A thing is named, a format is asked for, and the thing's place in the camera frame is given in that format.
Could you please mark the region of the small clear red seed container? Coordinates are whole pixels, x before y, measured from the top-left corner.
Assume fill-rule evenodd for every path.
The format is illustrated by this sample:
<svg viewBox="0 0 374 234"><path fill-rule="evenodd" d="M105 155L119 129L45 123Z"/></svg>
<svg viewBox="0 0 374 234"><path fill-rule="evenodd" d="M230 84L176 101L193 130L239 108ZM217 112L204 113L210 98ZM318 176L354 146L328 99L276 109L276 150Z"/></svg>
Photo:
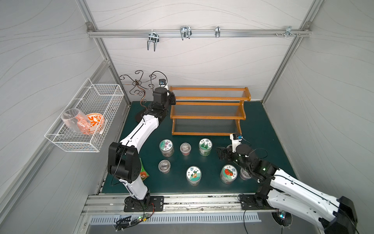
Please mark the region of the small clear red seed container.
<svg viewBox="0 0 374 234"><path fill-rule="evenodd" d="M187 142L184 142L180 145L180 151L182 155L188 156L191 152L191 145Z"/></svg>

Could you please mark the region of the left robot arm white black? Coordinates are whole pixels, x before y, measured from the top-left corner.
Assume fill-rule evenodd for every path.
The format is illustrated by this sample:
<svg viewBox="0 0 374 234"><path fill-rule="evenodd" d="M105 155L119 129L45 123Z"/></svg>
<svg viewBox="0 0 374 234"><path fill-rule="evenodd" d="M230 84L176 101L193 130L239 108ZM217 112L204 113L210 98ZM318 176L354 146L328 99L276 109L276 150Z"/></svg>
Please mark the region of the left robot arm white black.
<svg viewBox="0 0 374 234"><path fill-rule="evenodd" d="M138 125L120 142L109 146L108 174L118 179L126 187L130 197L138 201L147 201L149 189L141 178L141 160L139 152L151 133L168 114L169 107L176 104L175 94L159 87L153 91L153 101L140 114Z"/></svg>

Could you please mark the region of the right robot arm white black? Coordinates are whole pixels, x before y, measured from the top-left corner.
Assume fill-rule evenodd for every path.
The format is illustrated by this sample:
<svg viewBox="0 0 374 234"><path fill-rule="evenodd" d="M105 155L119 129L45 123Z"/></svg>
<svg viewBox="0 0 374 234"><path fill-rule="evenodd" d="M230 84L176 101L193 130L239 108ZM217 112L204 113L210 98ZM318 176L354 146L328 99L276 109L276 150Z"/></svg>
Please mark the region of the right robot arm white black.
<svg viewBox="0 0 374 234"><path fill-rule="evenodd" d="M286 212L317 226L325 234L357 234L358 218L352 200L325 194L292 177L280 167L258 158L246 144L218 147L218 157L240 166L257 179L258 206Z"/></svg>

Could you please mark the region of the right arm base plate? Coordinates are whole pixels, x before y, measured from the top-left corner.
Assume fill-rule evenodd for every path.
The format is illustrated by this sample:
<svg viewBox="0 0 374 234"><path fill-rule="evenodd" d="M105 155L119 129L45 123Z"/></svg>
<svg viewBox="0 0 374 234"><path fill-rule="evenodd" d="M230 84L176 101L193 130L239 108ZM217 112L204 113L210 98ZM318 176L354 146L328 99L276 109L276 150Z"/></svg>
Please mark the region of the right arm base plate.
<svg viewBox="0 0 374 234"><path fill-rule="evenodd" d="M276 208L271 207L266 200L257 195L239 194L237 199L241 204L242 210L254 210L255 208L258 210L276 210Z"/></svg>

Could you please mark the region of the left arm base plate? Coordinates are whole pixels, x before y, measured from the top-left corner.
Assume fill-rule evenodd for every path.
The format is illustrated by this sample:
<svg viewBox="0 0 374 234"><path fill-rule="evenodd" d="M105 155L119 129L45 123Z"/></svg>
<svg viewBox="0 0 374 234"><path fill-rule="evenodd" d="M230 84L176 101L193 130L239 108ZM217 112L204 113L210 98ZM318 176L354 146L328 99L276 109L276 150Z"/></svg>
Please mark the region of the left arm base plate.
<svg viewBox="0 0 374 234"><path fill-rule="evenodd" d="M124 212L161 212L164 209L164 196L148 196L144 200L125 198Z"/></svg>

